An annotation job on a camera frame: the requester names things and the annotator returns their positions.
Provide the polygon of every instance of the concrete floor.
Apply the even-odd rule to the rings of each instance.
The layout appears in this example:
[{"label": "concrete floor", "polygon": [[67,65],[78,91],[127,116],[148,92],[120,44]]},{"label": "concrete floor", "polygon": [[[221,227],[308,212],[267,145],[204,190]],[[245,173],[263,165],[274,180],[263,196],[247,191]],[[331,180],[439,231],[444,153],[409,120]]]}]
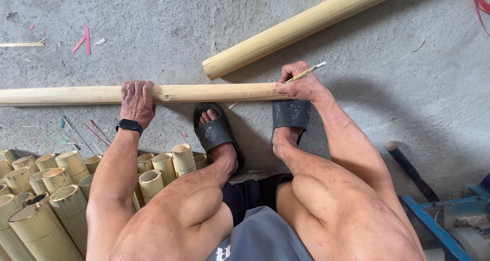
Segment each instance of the concrete floor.
[{"label": "concrete floor", "polygon": [[[2,43],[46,38],[45,47],[0,50],[2,89],[120,85],[131,79],[206,83],[201,61],[212,52],[320,1],[1,0]],[[8,13],[17,14],[7,19]],[[70,44],[84,35],[85,24],[92,44],[107,40],[90,56],[84,45],[71,52]],[[317,71],[319,78],[376,145],[397,193],[422,197],[384,149],[386,140],[396,141],[426,182],[447,199],[490,172],[489,42],[473,0],[388,0],[214,82],[270,82],[279,78],[284,64],[327,61]],[[228,112],[247,160],[244,172],[285,170],[269,145],[271,105],[242,102]],[[191,123],[195,106],[157,105],[139,149],[168,152],[187,141],[194,151],[202,151]],[[83,123],[91,127],[94,120],[112,141],[119,119],[115,105],[0,108],[0,148],[15,146],[22,156],[74,150],[58,142],[84,143],[74,130],[60,129],[62,113],[88,143],[82,146],[84,158],[107,150]],[[329,157],[316,111],[300,146]]]}]

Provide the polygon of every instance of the pencil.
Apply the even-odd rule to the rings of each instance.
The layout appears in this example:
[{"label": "pencil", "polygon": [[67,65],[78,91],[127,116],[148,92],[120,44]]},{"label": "pencil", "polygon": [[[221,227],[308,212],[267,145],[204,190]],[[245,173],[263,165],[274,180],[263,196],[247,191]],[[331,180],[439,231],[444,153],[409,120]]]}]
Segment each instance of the pencil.
[{"label": "pencil", "polygon": [[309,74],[309,73],[312,73],[312,72],[314,72],[315,70],[318,70],[319,68],[321,68],[321,67],[325,66],[326,64],[327,64],[327,62],[323,61],[322,63],[320,63],[320,64],[318,64],[318,65],[316,65],[316,66],[314,66],[314,67],[312,67],[312,68],[310,68],[310,69],[308,69],[308,70],[306,70],[306,71],[304,71],[304,72],[302,72],[302,73],[298,74],[297,76],[295,76],[295,77],[293,77],[293,78],[291,78],[291,79],[289,79],[289,80],[288,80],[288,81],[286,81],[284,84],[289,83],[289,82],[291,82],[291,81],[295,81],[295,80],[297,80],[297,79],[300,79],[300,78],[302,78],[303,76],[305,76],[305,75],[307,75],[307,74]]}]

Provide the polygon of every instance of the black watch strap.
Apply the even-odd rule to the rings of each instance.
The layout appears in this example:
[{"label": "black watch strap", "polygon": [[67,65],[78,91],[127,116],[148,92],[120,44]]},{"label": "black watch strap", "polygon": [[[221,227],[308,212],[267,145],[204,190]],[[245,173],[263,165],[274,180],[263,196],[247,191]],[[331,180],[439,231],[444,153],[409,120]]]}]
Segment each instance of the black watch strap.
[{"label": "black watch strap", "polygon": [[119,120],[118,125],[116,125],[116,132],[119,130],[119,127],[126,130],[138,131],[140,136],[143,134],[143,126],[141,126],[138,121],[123,118]]}]

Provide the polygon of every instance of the white logo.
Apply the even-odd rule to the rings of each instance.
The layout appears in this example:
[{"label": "white logo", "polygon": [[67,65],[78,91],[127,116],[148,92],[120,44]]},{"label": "white logo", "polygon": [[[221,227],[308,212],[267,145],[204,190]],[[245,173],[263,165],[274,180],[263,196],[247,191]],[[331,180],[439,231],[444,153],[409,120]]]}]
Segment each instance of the white logo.
[{"label": "white logo", "polygon": [[216,261],[223,261],[226,258],[230,257],[230,249],[231,249],[231,245],[227,246],[224,249],[224,252],[223,252],[222,248],[218,247],[217,251],[216,251],[216,254],[217,254]]}]

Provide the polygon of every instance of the hand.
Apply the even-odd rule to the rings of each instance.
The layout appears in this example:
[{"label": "hand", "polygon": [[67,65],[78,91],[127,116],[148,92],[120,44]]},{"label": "hand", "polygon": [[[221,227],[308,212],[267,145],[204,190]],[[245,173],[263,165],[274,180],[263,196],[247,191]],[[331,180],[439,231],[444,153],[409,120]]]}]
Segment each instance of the hand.
[{"label": "hand", "polygon": [[121,119],[134,120],[146,129],[155,117],[156,105],[151,99],[151,81],[126,81],[121,87]]},{"label": "hand", "polygon": [[328,91],[318,80],[314,73],[309,73],[300,79],[283,84],[287,80],[311,68],[304,61],[282,67],[281,79],[277,82],[276,91],[292,96],[295,99],[315,101],[322,93]]}]

